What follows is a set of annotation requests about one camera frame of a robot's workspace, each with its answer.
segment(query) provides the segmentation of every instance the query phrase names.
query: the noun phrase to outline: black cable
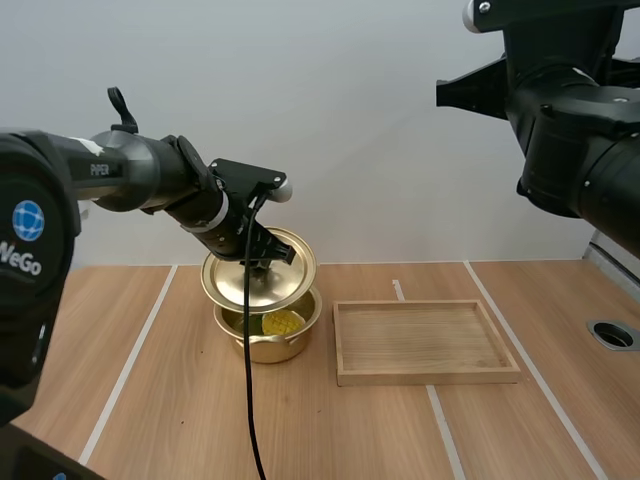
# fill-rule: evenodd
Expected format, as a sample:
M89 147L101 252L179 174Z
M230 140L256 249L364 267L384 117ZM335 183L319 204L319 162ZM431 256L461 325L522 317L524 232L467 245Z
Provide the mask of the black cable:
M260 480L266 480L260 460L260 451L258 450L258 440L256 439L256 427L253 424L253 385L251 381L251 351L249 349L249 277L251 273L251 236L253 233L253 224L256 220L258 210L264 204L266 197L259 198L249 217L249 226L247 227L247 244L244 251L244 328L243 328L243 345L244 345L244 371L247 382L247 416L249 420L249 436L251 437L251 448L253 448L253 458L256 461L256 468L260 475Z

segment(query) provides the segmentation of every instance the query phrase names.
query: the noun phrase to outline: gold pot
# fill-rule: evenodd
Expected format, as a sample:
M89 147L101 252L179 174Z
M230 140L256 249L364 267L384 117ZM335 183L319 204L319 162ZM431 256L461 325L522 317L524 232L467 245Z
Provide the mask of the gold pot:
M252 335L249 337L252 362L284 362L298 355L309 343L311 328L320 318L322 311L320 293L315 287L311 287L302 297L286 308L296 312L305 320L304 327L287 335ZM222 308L216 304L213 308L213 316L220 328L229 335L233 348L244 355L242 313Z

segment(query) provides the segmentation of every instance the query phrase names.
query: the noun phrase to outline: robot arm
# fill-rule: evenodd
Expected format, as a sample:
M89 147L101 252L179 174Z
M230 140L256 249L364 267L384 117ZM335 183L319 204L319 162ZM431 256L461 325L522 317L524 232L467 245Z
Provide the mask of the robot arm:
M78 200L163 210L214 255L242 261L252 211L291 196L282 172L223 159L206 167L184 137L138 135L120 92L109 96L122 124L91 140L0 132L0 426L33 403L80 233ZM258 223L251 246L255 267L295 256Z
M438 82L439 106L511 123L526 157L517 192L580 217L640 257L640 63L613 58L640 0L471 0L464 23L502 30L502 59Z

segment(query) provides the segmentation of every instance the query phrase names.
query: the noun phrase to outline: white wall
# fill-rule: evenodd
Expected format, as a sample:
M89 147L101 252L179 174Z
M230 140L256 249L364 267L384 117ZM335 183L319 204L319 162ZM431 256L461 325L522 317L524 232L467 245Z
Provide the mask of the white wall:
M116 121L106 88L118 85L142 134L184 134L207 160L286 171L294 198L260 219L304 236L321 261L577 258L593 230L516 196L523 160L509 125L435 108L436 79L502 52L500 34L464 29L461 9L451 0L4 2L0 125L92 136ZM166 215L94 206L77 255L199 263L204 251Z

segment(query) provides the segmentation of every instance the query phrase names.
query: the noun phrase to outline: white stripe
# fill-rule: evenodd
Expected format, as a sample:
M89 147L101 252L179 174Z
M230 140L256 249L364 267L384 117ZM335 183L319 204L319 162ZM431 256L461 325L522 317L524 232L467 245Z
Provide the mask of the white stripe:
M138 339L136 343L133 345L133 349L131 353L129 353L129 357L122 367L122 371L120 372L120 376L116 381L116 384L113 386L113 390L111 390L111 395L109 395L109 399L107 403L104 405L102 409L102 413L100 414L100 418L98 418L98 422L96 426L93 428L93 432L91 432L91 436L89 440L87 440L87 444L78 459L78 462L81 465L86 465L91 458L91 454L93 453L93 449L98 444L98 440L100 440L100 435L102 434L102 430L104 430L107 421L109 420L109 416L113 411L113 407L115 407L116 402L118 401L118 397L120 396L120 392L124 387L124 384L127 382L127 378L129 377L129 373L131 373L131 369L133 368L133 364L138 358L138 354L142 349L142 345L144 344L145 338L147 338L147 334L153 325L153 321L156 319L156 315L158 314L158 310L160 310L160 306L162 305L162 301L164 300L165 295L167 294L167 290L169 290L169 286L171 285L171 281L173 280L173 276L176 274L176 270L178 269L177 265L171 267L171 271L167 275L167 279L164 281L164 285L162 286L162 290L158 294L158 298L156 299L156 303L153 305L153 308L149 312L149 316L147 320L144 322L142 330L140 330L140 334L138 335Z
M398 300L404 302L404 293L402 292L402 287L400 286L399 280L392 280L393 288L396 290L396 296ZM436 388L433 385L427 385L427 393L429 394L429 400L431 401L431 408L433 408L433 414L436 417L436 421L438 422L438 428L440 429L440 436L442 438L442 443L444 444L444 449L447 452L447 457L449 457L449 464L451 465L451 470L453 471L453 478L455 480L465 480L464 470L462 469L462 463L460 462L460 457L458 456L458 450L456 450L456 444L453 442L453 437L451 436L451 431L449 430L449 424L447 423L447 419L444 416L444 412L442 411L442 405L440 405L440 399L438 398L438 392L436 392Z
M404 293L402 293L402 287L400 286L400 280L391 280L393 282L393 288L396 289L396 296L398 300L404 302Z
M482 296L491 307L491 310L493 310L493 313L500 322L500 325L502 325L502 328L504 328L504 331L509 337L509 340L511 340L513 346L516 347L516 350L522 357L522 360L531 372L531 375L540 387L540 390L542 390L544 396L547 397L547 400L551 404L551 408L553 408L553 411L556 412L556 415L562 422L562 425L564 425L564 428L567 429L567 432L571 436L573 442L576 444L576 447L578 447L578 450L580 450L580 453L589 464L589 467L591 467L591 470L593 471L596 478L598 478L599 480L607 480L607 475L606 473L604 473L604 470L598 463L598 460L596 460L596 457L593 455L593 453L591 453L591 450L589 450L589 447L580 436L580 433L578 433L578 430L576 430L576 427L574 427L573 423L571 423L571 420L569 420L569 417L560 405L560 402L558 402L558 399L549 388L549 385L547 385L547 382L544 380L544 378L542 378L540 371L533 364L533 360L531 360L531 357L527 354L526 350L520 343L520 340L518 340L518 337L516 337L516 334L507 323L507 320L504 318L504 315L502 315L502 312L500 312L500 310L498 309L498 306L491 298L491 295L489 295L487 289L484 288L484 285L480 281L480 278L478 278L478 276L476 275L476 272L474 272L471 264L465 260L464 266L467 268L469 275L471 275L471 278L473 278L473 281L476 283L476 286L480 290L480 293L482 293Z

